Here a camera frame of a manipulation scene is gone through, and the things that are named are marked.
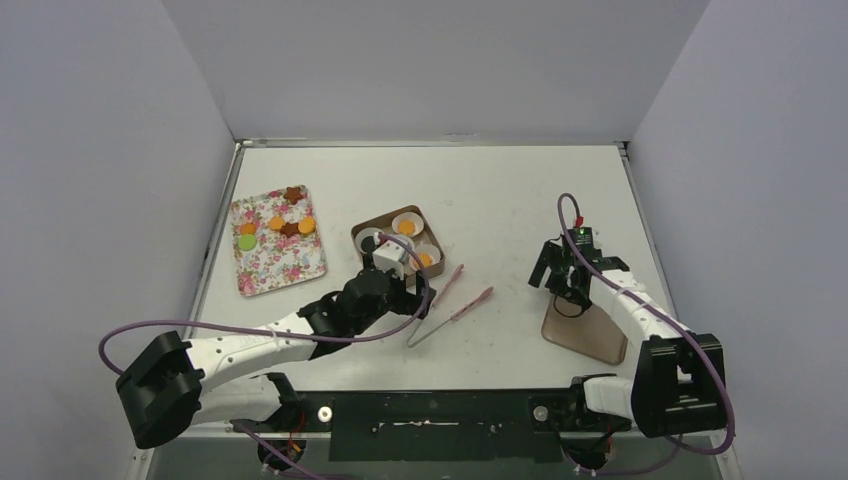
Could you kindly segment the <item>orange flower cookie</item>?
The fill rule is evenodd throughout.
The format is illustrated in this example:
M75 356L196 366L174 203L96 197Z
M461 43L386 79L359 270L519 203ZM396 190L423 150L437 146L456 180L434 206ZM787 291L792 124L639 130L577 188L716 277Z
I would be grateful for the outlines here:
M418 268L426 268L426 267L431 266L432 263L433 263L432 257L427 253L419 253L418 258L419 258L419 261L415 262L415 265Z

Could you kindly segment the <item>pink cat paw tongs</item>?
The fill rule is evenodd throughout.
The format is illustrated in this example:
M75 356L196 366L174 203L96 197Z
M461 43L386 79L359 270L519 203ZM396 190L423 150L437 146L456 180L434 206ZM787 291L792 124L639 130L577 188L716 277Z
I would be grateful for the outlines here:
M493 285L481 287L475 291L474 295L471 295L472 291L463 285L465 277L465 265L459 264L430 306L430 312L436 314L436 319L420 320L415 324L412 333L406 339L405 346L408 349L416 348L430 340L445 327L458 322L493 296L495 292Z

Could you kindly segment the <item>brown box lid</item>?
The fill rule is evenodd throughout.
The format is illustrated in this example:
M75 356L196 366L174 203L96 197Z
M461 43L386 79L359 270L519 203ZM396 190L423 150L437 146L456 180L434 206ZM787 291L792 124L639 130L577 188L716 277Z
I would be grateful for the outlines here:
M552 297L541 327L542 337L608 365L625 359L627 338L616 323L597 306L581 313L580 308L560 297Z

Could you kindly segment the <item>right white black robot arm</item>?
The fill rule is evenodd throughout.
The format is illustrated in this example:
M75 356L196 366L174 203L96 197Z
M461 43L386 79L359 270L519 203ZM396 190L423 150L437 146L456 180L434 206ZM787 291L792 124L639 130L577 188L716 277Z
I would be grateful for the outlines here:
M620 258L605 256L589 227L546 241L528 283L552 296L549 311L576 327L604 317L637 346L631 377L596 374L573 379L568 419L589 428L605 414L632 421L647 437L724 429L731 424L723 347L696 334L657 306Z

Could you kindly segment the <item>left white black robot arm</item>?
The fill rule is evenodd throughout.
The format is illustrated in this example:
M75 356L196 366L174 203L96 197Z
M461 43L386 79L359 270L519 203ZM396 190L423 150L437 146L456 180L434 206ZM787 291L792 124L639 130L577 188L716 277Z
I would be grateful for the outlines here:
M219 336L194 340L163 332L119 371L115 384L134 443L151 449L192 425L229 420L287 429L298 419L299 403L272 367L387 338L388 332L365 332L388 313L410 322L425 318L435 295L423 272L408 291L393 272L368 267L341 290L262 327L219 325Z

